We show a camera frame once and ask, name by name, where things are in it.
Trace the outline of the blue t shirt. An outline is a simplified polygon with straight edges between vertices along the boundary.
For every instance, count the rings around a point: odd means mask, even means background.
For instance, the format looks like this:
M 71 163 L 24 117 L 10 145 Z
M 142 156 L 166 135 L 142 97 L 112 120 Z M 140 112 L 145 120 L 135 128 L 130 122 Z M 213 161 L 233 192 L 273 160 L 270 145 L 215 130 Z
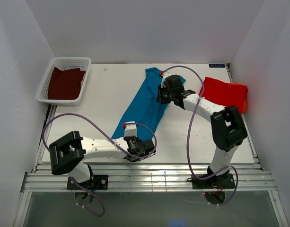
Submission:
M 150 128 L 155 133 L 161 121 L 167 104 L 161 105 L 157 102 L 158 86 L 162 79 L 159 77 L 161 70 L 157 68 L 145 69 L 145 80 L 136 93 L 134 99 L 121 117 L 112 139 L 124 136 L 123 123 L 137 122 Z

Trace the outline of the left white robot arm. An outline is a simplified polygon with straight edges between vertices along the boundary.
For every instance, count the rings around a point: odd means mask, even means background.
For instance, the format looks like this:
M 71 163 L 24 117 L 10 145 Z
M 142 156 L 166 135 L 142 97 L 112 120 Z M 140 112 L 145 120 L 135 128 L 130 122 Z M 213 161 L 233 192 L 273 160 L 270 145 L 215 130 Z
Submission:
M 138 137 L 136 122 L 125 122 L 124 136 L 117 139 L 91 139 L 72 131 L 49 145 L 53 175 L 67 175 L 83 188 L 89 189 L 97 183 L 90 165 L 83 163 L 92 158 L 117 158 L 130 162 L 141 161 L 155 155 L 152 140 L 142 141 Z

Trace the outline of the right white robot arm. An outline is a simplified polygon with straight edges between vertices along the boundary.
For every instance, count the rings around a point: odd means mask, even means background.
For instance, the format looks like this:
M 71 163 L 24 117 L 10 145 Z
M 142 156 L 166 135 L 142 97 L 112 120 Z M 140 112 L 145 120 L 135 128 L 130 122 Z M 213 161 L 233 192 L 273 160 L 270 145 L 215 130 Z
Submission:
M 247 131 L 241 114 L 236 106 L 229 107 L 215 104 L 203 97 L 205 86 L 201 92 L 186 90 L 178 75 L 161 72 L 161 84 L 158 86 L 157 102 L 174 103 L 176 106 L 199 115 L 211 124 L 215 151 L 207 174 L 192 174 L 193 181 L 208 182 L 213 188 L 224 183 L 224 175 L 228 174 L 231 160 L 237 148 L 247 138 Z

